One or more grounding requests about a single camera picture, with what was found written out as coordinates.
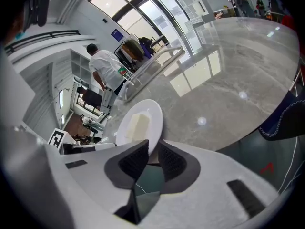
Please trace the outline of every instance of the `railing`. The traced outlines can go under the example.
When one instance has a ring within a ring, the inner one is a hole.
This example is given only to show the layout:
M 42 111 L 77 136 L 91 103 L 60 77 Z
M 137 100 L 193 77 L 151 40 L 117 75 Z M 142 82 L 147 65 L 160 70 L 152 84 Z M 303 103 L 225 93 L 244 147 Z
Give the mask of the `railing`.
M 29 36 L 27 38 L 18 40 L 16 42 L 11 43 L 10 45 L 6 46 L 4 49 L 7 55 L 10 55 L 21 48 L 29 46 L 31 44 L 45 41 L 52 38 L 62 37 L 62 36 L 75 36 L 80 35 L 79 31 L 77 30 L 69 30 L 69 31 L 51 31 L 42 34 L 37 34 L 34 36 Z

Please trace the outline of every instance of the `table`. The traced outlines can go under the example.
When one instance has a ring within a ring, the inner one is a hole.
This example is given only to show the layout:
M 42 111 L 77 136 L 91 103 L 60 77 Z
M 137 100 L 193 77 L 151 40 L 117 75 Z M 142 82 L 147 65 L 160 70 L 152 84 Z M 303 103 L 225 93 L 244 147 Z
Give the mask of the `table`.
M 123 102 L 121 90 L 103 134 L 106 142 L 115 142 L 131 107 L 153 99 L 163 111 L 162 139 L 219 150 L 268 118 L 298 68 L 296 33 L 272 21 L 225 18 L 180 40 L 191 46 L 187 60 L 160 73 L 129 103 Z

